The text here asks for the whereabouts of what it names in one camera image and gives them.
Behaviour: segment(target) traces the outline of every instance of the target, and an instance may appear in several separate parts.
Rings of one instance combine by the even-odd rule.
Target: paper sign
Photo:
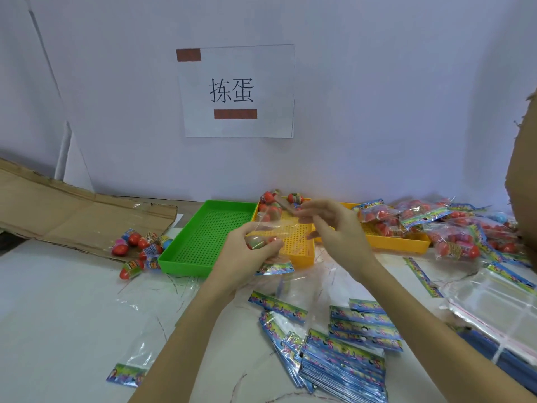
[[[187,137],[292,138],[294,45],[176,53]]]

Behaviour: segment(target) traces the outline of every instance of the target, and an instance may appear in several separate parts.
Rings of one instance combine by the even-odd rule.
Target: brown cardboard box
[[[514,142],[505,188],[524,238],[528,256],[537,272],[537,98],[530,95],[528,111]]]
[[[0,229],[24,238],[124,261],[138,250],[131,248],[123,258],[111,255],[123,232],[161,235],[176,214],[174,205],[95,194],[0,158]]]

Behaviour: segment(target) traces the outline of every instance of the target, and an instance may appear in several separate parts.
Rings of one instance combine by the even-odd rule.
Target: human hand
[[[309,238],[322,237],[328,254],[340,266],[359,276],[365,269],[376,266],[356,212],[331,199],[314,199],[301,206],[302,210],[295,213],[300,223],[315,224],[316,231]]]
[[[229,232],[220,256],[206,280],[206,284],[213,291],[222,291],[222,295],[229,295],[247,283],[265,260],[280,251],[284,245],[281,239],[260,249],[248,248],[244,237],[254,231],[258,225],[257,222],[248,222]]]

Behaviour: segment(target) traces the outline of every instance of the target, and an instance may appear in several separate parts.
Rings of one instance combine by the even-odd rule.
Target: white wall
[[[0,0],[0,157],[53,176],[63,107],[24,0]]]
[[[98,192],[253,200],[277,186],[507,204],[512,121],[537,85],[533,0],[32,5]],[[296,45],[294,139],[185,138],[176,48],[283,43]]]

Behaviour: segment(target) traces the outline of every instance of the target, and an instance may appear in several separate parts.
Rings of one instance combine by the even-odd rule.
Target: person's right hand
[[[295,213],[300,223],[315,224],[317,233],[312,232],[310,237],[322,237],[328,254],[340,266],[359,276],[364,269],[375,268],[375,256],[356,212],[331,199],[314,199],[301,207],[302,210]]]

